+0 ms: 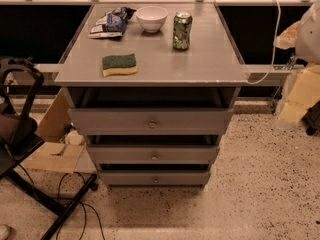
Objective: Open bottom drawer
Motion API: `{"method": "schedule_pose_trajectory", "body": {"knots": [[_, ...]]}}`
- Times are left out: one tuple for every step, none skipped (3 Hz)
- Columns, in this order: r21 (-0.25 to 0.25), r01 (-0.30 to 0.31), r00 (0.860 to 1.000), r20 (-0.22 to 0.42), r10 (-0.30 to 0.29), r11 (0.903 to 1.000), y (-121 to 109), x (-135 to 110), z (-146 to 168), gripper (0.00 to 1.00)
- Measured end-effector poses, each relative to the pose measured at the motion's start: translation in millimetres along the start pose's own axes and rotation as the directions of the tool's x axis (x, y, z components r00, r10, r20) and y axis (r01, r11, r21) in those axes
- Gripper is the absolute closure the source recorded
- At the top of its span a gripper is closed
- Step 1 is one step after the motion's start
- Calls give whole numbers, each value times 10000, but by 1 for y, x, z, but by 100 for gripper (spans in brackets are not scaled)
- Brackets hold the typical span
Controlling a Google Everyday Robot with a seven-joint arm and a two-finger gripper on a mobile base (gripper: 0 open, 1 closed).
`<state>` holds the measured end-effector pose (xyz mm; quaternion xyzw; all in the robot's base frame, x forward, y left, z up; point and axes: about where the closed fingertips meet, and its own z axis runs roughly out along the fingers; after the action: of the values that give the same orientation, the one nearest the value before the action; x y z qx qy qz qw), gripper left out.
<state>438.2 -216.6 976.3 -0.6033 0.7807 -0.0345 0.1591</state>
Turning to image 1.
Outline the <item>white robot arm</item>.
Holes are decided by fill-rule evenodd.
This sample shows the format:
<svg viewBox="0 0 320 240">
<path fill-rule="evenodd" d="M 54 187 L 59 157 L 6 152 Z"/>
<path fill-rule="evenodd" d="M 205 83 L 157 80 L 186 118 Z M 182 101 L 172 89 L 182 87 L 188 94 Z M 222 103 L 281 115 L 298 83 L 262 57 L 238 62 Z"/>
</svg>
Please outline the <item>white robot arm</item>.
<svg viewBox="0 0 320 240">
<path fill-rule="evenodd" d="M 294 48 L 296 57 L 307 63 L 297 73 L 277 115 L 282 125 L 297 124 L 320 101 L 320 0 L 277 36 L 274 44 L 283 50 Z"/>
</svg>

